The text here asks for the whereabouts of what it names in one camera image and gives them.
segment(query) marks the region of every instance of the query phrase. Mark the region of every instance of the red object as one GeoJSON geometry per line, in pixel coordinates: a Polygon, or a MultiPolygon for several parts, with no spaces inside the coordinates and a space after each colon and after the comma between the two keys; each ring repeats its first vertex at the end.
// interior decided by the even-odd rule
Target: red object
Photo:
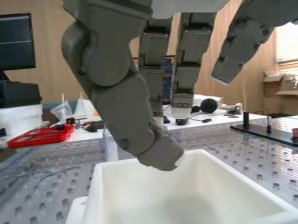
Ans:
{"type": "Polygon", "coordinates": [[[70,124],[66,124],[63,130],[58,130],[56,127],[35,129],[8,141],[8,147],[16,149],[64,142],[71,137],[74,130],[75,127],[70,124]]]}
{"type": "Polygon", "coordinates": [[[298,128],[293,128],[293,138],[298,138],[298,128]]]}

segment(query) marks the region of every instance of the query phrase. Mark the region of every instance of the computer monitor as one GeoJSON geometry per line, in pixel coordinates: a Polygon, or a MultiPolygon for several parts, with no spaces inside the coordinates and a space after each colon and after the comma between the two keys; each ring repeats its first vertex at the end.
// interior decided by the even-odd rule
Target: computer monitor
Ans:
{"type": "Polygon", "coordinates": [[[35,67],[31,14],[0,15],[0,80],[3,71],[35,67]]]}

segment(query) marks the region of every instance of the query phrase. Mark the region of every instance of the wooden wall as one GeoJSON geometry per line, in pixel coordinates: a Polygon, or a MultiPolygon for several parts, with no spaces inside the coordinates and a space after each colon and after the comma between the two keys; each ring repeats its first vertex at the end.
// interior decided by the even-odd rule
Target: wooden wall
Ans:
{"type": "MultiPolygon", "coordinates": [[[[212,79],[213,66],[240,4],[241,0],[231,0],[231,3],[219,12],[216,30],[204,57],[196,92],[224,96],[225,102],[229,104],[247,101],[249,111],[257,112],[263,110],[264,71],[276,68],[276,33],[229,86],[221,85],[212,79]]],[[[74,19],[62,8],[62,0],[0,0],[0,14],[20,12],[31,12],[34,16],[38,68],[11,71],[8,72],[10,78],[23,82],[39,83],[44,102],[59,101],[62,92],[64,92],[67,99],[76,99],[83,90],[63,59],[60,50],[63,32],[74,19]]],[[[180,15],[176,15],[168,54],[176,52],[179,21],[180,15]]],[[[131,47],[136,57],[139,39],[132,41],[131,47]]]]}

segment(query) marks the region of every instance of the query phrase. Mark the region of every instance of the gray robot arm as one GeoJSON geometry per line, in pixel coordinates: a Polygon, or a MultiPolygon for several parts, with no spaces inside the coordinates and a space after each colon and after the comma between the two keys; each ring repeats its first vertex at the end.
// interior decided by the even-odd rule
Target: gray robot arm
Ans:
{"type": "Polygon", "coordinates": [[[297,20],[297,0],[245,0],[229,28],[213,77],[229,84],[275,28],[297,20]]]}
{"type": "Polygon", "coordinates": [[[63,54],[115,140],[144,165],[171,171],[184,149],[153,119],[130,51],[151,18],[151,2],[66,0],[64,8],[76,22],[63,37],[63,54]]]}

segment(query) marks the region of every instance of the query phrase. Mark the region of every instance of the white box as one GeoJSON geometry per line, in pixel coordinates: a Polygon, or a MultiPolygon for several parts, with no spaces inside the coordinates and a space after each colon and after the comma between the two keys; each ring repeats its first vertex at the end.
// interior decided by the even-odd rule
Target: white box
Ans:
{"type": "Polygon", "coordinates": [[[67,224],[298,223],[298,210],[208,152],[185,154],[172,172],[136,159],[99,164],[67,224]]]}

